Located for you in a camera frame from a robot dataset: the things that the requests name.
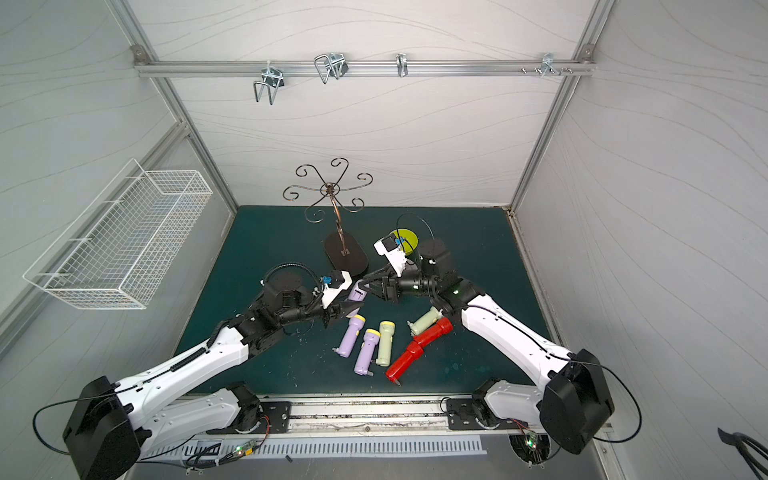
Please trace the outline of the purple flashlight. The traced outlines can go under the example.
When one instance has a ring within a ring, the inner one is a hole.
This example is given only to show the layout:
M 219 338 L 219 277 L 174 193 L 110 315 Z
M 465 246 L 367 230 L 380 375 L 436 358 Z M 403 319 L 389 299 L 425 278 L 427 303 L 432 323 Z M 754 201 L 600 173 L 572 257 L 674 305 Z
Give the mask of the purple flashlight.
M 354 366 L 354 373 L 359 376 L 372 376 L 370 365 L 373 354 L 379 344 L 381 334 L 374 329 L 367 329 L 363 335 L 363 343 Z
M 361 282 L 357 281 L 352 286 L 352 289 L 347 298 L 351 302 L 363 302 L 368 292 L 361 286 Z
M 365 318 L 359 314 L 351 316 L 340 344 L 333 351 L 342 358 L 348 358 L 351 355 L 360 331 L 365 326 L 365 322 Z

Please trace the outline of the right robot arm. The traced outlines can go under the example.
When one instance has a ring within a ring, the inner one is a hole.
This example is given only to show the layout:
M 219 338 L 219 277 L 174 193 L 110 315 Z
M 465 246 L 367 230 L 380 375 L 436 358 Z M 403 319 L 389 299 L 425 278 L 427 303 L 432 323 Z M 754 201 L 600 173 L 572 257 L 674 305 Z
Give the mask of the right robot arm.
M 606 369 L 589 351 L 557 345 L 506 312 L 489 293 L 460 276 L 440 239 L 419 244 L 417 260 L 390 234 L 375 242 L 387 266 L 361 278 L 361 289 L 385 301 L 413 295 L 429 299 L 431 309 L 410 323 L 411 343 L 391 362 L 387 378 L 398 383 L 427 345 L 457 324 L 489 342 L 531 381 L 518 385 L 489 379 L 472 395 L 476 422 L 495 428 L 509 421 L 538 424 L 571 454 L 581 453 L 615 411 Z

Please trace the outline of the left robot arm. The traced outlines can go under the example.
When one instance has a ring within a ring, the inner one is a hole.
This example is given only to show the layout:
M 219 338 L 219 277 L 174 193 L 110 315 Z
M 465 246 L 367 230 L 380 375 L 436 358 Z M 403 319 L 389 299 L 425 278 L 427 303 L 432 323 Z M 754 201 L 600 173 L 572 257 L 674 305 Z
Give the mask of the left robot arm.
M 310 290 L 287 270 L 269 273 L 241 313 L 220 322 L 208 339 L 155 366 L 112 382 L 86 384 L 62 433 L 78 476 L 117 479 L 156 448 L 208 430 L 232 430 L 255 414 L 258 398 L 246 387 L 223 388 L 198 400 L 185 394 L 218 374 L 265 352 L 285 328 L 345 317 L 360 302 L 341 299 L 354 284 L 334 270 Z

